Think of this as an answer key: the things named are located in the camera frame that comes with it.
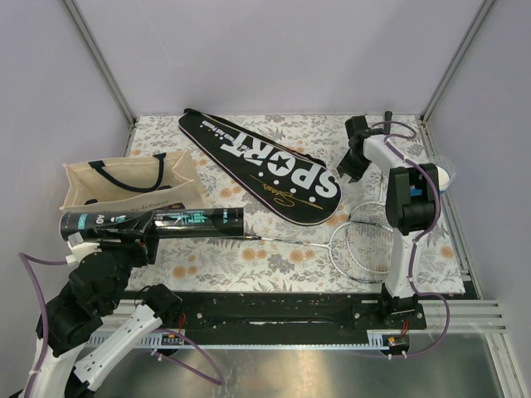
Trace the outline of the black shuttlecock tube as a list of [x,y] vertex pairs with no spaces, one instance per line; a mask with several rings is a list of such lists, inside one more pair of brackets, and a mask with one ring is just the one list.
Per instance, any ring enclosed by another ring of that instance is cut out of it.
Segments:
[[[64,240],[79,233],[89,237],[89,214],[94,212],[67,212],[59,225]],[[153,226],[147,236],[158,239],[181,238],[242,238],[245,235],[244,209],[209,208],[196,210],[154,210]]]

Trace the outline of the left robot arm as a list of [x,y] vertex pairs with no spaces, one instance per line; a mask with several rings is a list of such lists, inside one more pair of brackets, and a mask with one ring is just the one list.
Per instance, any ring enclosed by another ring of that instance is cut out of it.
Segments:
[[118,308],[133,269],[155,261],[157,211],[68,211],[59,232],[70,248],[66,285],[41,307],[37,351],[18,397],[92,397],[110,371],[157,328],[172,328],[182,300],[163,284],[139,292],[140,303],[125,323],[89,356],[80,358],[103,319]]

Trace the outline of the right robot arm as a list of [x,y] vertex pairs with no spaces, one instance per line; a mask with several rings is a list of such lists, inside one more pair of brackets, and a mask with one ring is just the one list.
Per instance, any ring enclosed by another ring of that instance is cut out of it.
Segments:
[[417,164],[390,142],[392,113],[368,126],[363,116],[353,116],[345,123],[349,150],[338,165],[341,176],[359,181],[368,167],[376,165],[387,177],[385,215],[392,228],[391,266],[378,298],[378,320],[387,328],[396,328],[414,318],[421,308],[422,296],[414,283],[417,254],[441,214],[440,193],[450,178],[440,178],[446,171],[434,163]]

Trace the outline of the black sport racket cover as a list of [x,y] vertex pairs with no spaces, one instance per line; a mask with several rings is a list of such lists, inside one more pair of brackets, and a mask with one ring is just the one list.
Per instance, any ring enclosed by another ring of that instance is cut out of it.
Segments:
[[326,222],[342,199],[324,162],[219,116],[185,109],[180,131],[268,210],[297,226]]

